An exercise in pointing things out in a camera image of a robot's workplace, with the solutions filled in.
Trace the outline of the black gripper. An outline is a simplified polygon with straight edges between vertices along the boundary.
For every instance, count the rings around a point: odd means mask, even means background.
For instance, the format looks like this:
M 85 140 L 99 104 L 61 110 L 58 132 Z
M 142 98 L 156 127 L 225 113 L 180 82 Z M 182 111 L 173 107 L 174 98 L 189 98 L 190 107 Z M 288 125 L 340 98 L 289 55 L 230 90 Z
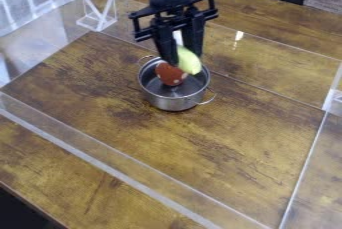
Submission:
M 184 46 L 198 56 L 204 52 L 205 23 L 218 17 L 214 0 L 189 0 L 181 5 L 149 6 L 133 12 L 138 42 L 154 39 L 160 55 L 173 66 L 178 65 L 177 42 L 173 32 L 181 30 Z

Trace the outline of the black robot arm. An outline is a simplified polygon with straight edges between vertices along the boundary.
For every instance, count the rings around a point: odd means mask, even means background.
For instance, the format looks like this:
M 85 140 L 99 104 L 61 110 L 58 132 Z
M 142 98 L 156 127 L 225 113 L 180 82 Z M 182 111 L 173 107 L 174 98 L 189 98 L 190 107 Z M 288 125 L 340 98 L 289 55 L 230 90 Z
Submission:
M 206 22 L 218 17 L 214 0 L 149 0 L 146 8 L 130 14 L 137 42 L 153 39 L 161 57 L 180 64 L 174 32 L 181 31 L 185 47 L 198 56 L 204 52 Z

